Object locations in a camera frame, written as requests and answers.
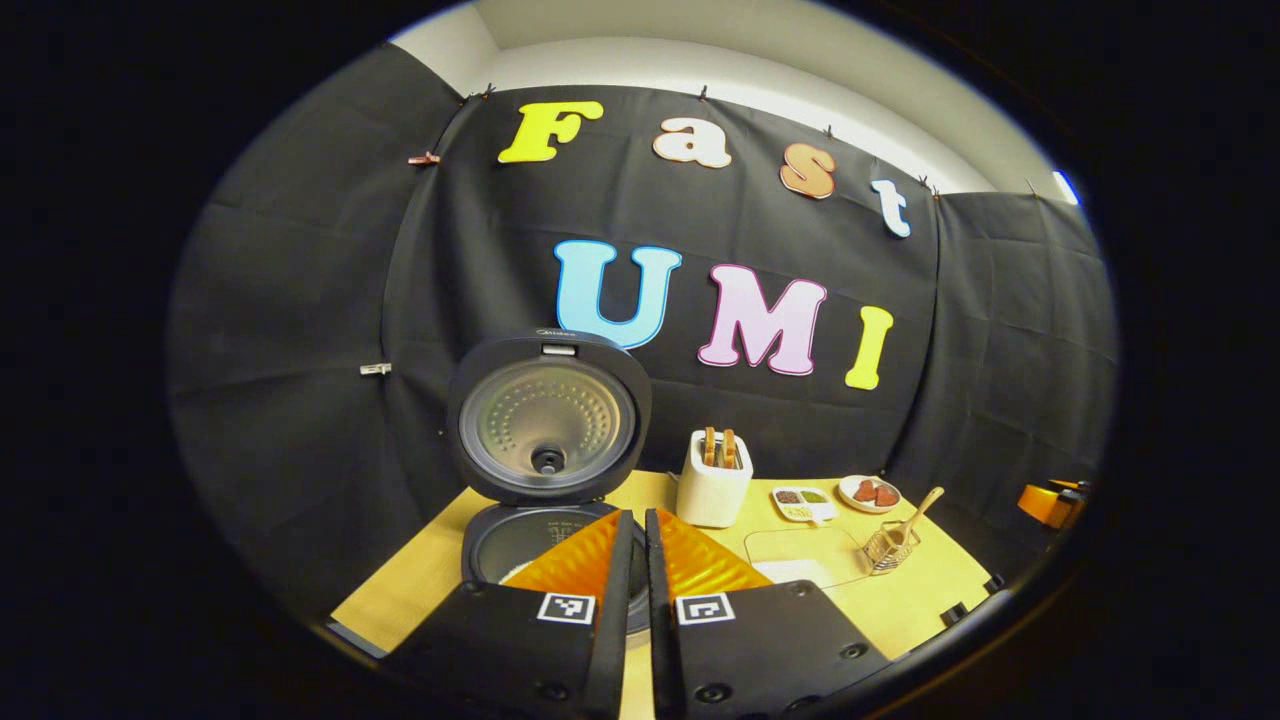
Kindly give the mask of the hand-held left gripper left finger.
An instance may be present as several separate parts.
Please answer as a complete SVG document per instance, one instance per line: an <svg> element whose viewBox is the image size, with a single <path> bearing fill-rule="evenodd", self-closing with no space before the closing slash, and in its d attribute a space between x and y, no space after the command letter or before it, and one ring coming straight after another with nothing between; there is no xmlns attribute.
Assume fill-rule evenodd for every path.
<svg viewBox="0 0 1280 720"><path fill-rule="evenodd" d="M634 515L596 521L603 584L585 593L460 583L385 657L444 720L617 720Z"/></svg>

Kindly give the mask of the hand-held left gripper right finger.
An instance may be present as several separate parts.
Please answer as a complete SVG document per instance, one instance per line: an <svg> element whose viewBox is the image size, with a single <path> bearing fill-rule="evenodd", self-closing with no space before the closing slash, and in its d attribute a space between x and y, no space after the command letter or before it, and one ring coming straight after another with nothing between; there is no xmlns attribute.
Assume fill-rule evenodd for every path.
<svg viewBox="0 0 1280 720"><path fill-rule="evenodd" d="M803 720L891 665L817 584L681 591L678 561L712 542L645 514L658 720Z"/></svg>

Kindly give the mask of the wooden spoon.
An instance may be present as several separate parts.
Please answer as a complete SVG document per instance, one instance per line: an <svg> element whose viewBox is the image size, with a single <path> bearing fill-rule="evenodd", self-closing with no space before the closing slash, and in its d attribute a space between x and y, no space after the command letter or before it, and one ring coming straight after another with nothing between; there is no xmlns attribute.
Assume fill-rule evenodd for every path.
<svg viewBox="0 0 1280 720"><path fill-rule="evenodd" d="M934 487L919 503L916 511L906 520L899 521L896 524L888 523L884 525L886 538L890 543L890 548L896 550L899 547L908 546L913 542L913 533L915 525L925 516L927 510L936 503L945 495L945 488L938 486Z"/></svg>

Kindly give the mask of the black silver rice cooker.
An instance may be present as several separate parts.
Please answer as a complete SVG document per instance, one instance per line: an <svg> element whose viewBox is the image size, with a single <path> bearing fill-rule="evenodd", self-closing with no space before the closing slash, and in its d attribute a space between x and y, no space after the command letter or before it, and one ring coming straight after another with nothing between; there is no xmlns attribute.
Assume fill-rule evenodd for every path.
<svg viewBox="0 0 1280 720"><path fill-rule="evenodd" d="M488 500L463 530L461 574L498 583L614 511L652 419L641 364L598 334L539 328L461 359L445 437L465 484Z"/></svg>

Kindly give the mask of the white toaster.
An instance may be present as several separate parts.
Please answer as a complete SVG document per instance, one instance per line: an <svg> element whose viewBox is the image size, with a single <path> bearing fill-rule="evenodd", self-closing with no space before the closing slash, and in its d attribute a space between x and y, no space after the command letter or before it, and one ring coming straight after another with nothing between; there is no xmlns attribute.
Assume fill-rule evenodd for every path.
<svg viewBox="0 0 1280 720"><path fill-rule="evenodd" d="M736 434L737 468L728 470L718 466L722 433L716 430L714 468L705 468L701 462L704 428L690 436L676 497L676 515L687 524L717 529L735 524L754 477L753 457L745 441Z"/></svg>

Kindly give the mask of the clear glass bowl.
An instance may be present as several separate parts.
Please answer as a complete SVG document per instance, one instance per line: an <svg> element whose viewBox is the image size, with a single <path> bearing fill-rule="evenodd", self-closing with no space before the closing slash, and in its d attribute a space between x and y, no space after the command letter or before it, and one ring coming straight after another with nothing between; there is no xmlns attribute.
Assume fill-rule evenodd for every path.
<svg viewBox="0 0 1280 720"><path fill-rule="evenodd" d="M744 539L748 561L815 559L832 571L836 585L859 582L870 575L870 562L863 544L837 527L792 527L781 530L756 530Z"/></svg>

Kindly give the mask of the white divided grain dish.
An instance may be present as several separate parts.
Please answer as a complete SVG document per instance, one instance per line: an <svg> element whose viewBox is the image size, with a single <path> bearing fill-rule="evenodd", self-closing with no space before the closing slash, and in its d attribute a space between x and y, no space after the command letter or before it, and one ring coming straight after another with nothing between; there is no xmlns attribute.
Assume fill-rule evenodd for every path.
<svg viewBox="0 0 1280 720"><path fill-rule="evenodd" d="M771 491L783 519L823 525L837 516L837 507L823 491L813 487L780 487Z"/></svg>

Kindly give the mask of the white round plate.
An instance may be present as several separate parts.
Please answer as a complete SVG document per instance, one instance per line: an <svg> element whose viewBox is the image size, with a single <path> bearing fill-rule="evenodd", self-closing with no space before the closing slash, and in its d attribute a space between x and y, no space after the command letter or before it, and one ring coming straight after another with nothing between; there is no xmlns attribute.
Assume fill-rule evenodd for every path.
<svg viewBox="0 0 1280 720"><path fill-rule="evenodd" d="M864 478L870 478L876 483L876 486L888 484L888 486L893 487L891 483L888 483L887 480L884 480L881 477L873 477L873 475L850 475L850 477L845 477L836 486L837 493L838 493L840 498L845 503L849 503L852 509L856 509L856 510L859 510L861 512L869 512L869 514L886 514L886 512L891 512L893 509L896 509L901 503L902 496L901 496L900 491L896 487L893 487L893 488L899 492L900 501L895 506L892 506L892 507L883 509L883 507L877 507L874 503L859 503L859 502L856 502L852 496L854 496L854 493L856 491L858 484Z"/></svg>

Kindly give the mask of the black backdrop cloth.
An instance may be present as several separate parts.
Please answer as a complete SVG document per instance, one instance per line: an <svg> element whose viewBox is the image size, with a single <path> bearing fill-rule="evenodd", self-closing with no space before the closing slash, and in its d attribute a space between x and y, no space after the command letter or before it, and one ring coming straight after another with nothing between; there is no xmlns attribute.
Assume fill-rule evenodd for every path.
<svg viewBox="0 0 1280 720"><path fill-rule="evenodd" d="M1093 479L1121 360L1065 202L936 196L718 99L466 99L387 45L275 119L195 224L166 379L189 478L264 584L325 618L462 492L461 357L539 325L634 342L644 470L728 427L760 479L940 484L1010 541L1025 484Z"/></svg>

